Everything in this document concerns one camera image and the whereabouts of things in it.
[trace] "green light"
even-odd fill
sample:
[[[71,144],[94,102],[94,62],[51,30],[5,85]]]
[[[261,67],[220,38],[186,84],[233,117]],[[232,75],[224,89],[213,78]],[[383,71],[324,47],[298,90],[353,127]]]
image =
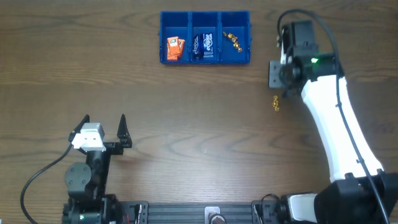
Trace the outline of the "green light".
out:
[[[317,58],[311,58],[311,62],[312,62],[312,63],[317,63],[318,60],[319,60],[319,59],[317,59]]]

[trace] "wooden table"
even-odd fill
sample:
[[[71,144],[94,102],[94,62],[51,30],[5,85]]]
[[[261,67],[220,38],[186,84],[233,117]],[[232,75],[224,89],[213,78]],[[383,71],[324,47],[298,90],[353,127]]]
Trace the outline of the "wooden table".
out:
[[[333,29],[351,102],[388,172],[398,171],[398,2],[247,0],[4,0],[0,2],[0,219],[27,223],[26,181],[61,155],[85,114],[116,140],[122,113],[134,149],[114,156],[107,193],[149,202],[250,202],[268,193],[321,191],[325,152],[300,98],[271,105],[268,61],[276,21],[301,7]],[[251,12],[247,66],[159,63],[162,10]],[[289,19],[304,19],[293,15]],[[317,27],[317,41],[330,50]],[[59,223],[72,151],[29,187],[39,223]]]

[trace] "blue tray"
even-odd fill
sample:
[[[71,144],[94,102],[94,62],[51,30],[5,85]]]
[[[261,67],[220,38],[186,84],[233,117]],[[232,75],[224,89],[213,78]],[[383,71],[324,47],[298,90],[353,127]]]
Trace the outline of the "blue tray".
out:
[[[251,51],[249,11],[216,12],[171,12],[160,13],[159,58],[164,64],[240,64],[249,63]],[[238,53],[232,41],[223,36],[223,31],[234,34],[243,51]],[[214,57],[195,59],[192,54],[193,37],[201,33],[213,33]],[[182,58],[167,61],[167,38],[185,40]]]

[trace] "blue snack package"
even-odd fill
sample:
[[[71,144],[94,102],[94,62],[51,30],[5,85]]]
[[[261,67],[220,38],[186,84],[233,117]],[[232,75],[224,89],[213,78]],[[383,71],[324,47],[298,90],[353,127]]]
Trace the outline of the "blue snack package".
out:
[[[196,35],[193,38],[193,58],[203,58],[203,37],[202,35]]]
[[[203,54],[204,57],[213,56],[213,33],[203,34]]]

